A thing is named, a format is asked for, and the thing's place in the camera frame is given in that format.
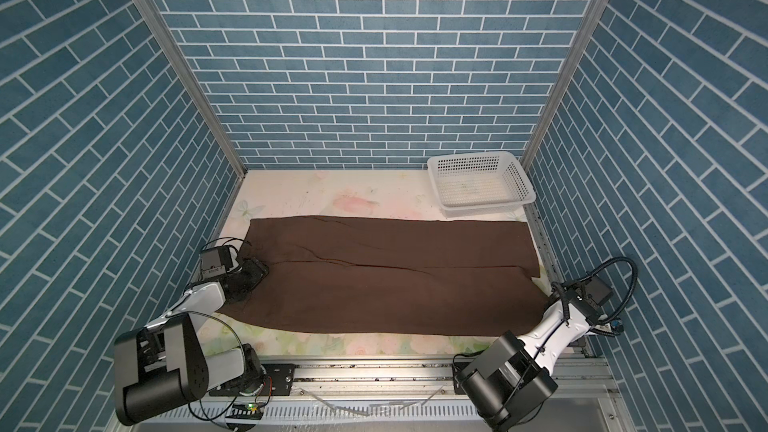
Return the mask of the brown trousers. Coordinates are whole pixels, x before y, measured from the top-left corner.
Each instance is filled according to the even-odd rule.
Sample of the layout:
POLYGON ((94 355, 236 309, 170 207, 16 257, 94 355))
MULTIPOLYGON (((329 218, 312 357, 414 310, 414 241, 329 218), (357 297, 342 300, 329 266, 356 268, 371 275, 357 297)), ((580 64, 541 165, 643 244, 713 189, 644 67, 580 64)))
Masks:
POLYGON ((521 335, 548 304, 523 222, 262 218, 251 222, 242 253, 268 275, 222 311, 269 329, 521 335))

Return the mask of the white plastic laundry basket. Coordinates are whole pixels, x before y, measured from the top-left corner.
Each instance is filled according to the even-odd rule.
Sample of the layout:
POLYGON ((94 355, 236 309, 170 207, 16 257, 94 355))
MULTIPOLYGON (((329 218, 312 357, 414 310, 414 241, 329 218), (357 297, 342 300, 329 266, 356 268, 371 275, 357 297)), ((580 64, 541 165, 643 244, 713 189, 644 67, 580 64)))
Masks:
POLYGON ((434 156, 427 171, 438 206, 447 216, 495 213, 532 204, 536 192, 510 152, 434 156))

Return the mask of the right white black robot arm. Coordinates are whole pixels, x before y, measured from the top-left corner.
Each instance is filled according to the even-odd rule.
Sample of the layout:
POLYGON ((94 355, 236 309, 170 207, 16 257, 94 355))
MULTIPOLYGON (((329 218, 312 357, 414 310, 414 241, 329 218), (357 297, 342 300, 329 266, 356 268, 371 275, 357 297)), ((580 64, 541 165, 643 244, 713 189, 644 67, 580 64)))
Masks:
POLYGON ((554 366, 572 342, 587 335, 602 316, 584 286, 554 285, 554 303, 530 332, 506 332, 468 363, 459 363, 454 383, 493 431, 528 420, 557 390, 554 366))

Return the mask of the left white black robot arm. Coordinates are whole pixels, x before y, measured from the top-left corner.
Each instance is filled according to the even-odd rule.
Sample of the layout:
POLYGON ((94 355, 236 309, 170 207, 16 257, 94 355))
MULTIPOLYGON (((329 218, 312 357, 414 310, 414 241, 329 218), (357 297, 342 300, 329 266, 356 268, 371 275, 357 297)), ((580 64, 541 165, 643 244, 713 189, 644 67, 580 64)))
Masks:
POLYGON ((268 384, 255 349, 242 339, 233 348, 205 355, 198 332, 214 312, 246 299, 269 274, 246 259, 235 269, 193 282, 168 310, 114 342, 114 403, 125 426, 201 400, 222 389, 239 397, 257 395, 268 384))

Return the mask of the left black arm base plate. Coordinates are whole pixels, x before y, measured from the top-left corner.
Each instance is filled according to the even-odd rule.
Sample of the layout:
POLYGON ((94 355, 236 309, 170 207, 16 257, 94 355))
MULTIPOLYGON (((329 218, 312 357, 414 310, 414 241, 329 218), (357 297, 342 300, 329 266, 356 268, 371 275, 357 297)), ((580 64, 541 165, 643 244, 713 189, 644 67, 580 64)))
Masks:
POLYGON ((267 363, 261 372, 249 372, 246 375, 244 389, 239 392, 243 397, 289 396, 292 390, 296 365, 292 363, 267 363))

